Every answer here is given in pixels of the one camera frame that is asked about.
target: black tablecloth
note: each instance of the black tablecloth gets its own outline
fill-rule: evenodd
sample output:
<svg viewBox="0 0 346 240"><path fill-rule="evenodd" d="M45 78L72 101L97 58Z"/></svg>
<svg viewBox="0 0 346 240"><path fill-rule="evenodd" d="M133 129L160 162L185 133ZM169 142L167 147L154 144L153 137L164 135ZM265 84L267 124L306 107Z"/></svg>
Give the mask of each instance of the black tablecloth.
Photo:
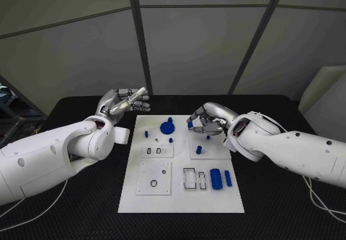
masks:
<svg viewBox="0 0 346 240"><path fill-rule="evenodd" d="M100 99L100 96L63 98L42 131L94 115ZM314 207L301 176L277 167L267 157L252 162L239 153L232 153L232 165L245 214L118 213L137 114L190 115L205 102L219 103L238 114L261 112L288 131L314 133L286 96L156 95L149 101L151 112L127 112L118 123L131 130L128 145L114 145L108 158L69 179L49 212L29 224L0 232L0 239L346 239L346 225ZM346 210L346 190L313 182L327 206ZM62 187L63 183L26 199L0 219L0 229L39 215ZM12 205L2 206L0 213Z"/></svg>

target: blue object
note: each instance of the blue object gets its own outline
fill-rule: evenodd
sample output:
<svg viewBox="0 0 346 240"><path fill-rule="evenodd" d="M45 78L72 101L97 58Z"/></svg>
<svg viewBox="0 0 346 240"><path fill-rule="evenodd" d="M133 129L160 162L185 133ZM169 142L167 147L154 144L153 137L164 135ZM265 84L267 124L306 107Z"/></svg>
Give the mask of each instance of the blue object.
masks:
<svg viewBox="0 0 346 240"><path fill-rule="evenodd" d="M160 131L163 134L172 134L175 132L175 124L172 117L169 117L167 121L160 125Z"/></svg>
<svg viewBox="0 0 346 240"><path fill-rule="evenodd" d="M198 146L196 147L196 154L200 154L200 152L202 152L202 146Z"/></svg>
<svg viewBox="0 0 346 240"><path fill-rule="evenodd" d="M225 171L225 181L226 181L226 186L232 187L232 182L231 182L231 176L229 176L229 171Z"/></svg>
<svg viewBox="0 0 346 240"><path fill-rule="evenodd" d="M218 168L211 170L211 185L213 190L222 189L222 174Z"/></svg>
<svg viewBox="0 0 346 240"><path fill-rule="evenodd" d="M193 122L189 121L189 122L187 122L187 128L192 128L192 127L193 127Z"/></svg>

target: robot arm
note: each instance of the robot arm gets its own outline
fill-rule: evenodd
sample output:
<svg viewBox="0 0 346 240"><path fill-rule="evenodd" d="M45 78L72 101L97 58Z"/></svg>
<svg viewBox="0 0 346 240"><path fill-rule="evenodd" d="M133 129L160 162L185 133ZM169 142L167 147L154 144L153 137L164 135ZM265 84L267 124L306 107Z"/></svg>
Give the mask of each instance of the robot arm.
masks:
<svg viewBox="0 0 346 240"><path fill-rule="evenodd" d="M45 131L0 149L0 205L30 197L104 160L114 143L127 144L130 130L114 127L125 111L150 111L146 88L137 92L111 90L102 97L94 116Z"/></svg>
<svg viewBox="0 0 346 240"><path fill-rule="evenodd" d="M206 103L192 114L187 122L193 119L211 116L211 106L215 113L229 113L229 109L216 103ZM264 119L264 115L251 112L249 114L236 115L212 114L219 118L221 125L228 129L226 140L224 145L232 152L239 152L249 160L257 162L264 155L281 168L291 172L316 179L324 183L346 188L346 144L340 141L324 137L290 131L281 133L280 128L273 122ZM196 133L211 135L219 134L212 121L203 124L198 129L189 123L189 130Z"/></svg>

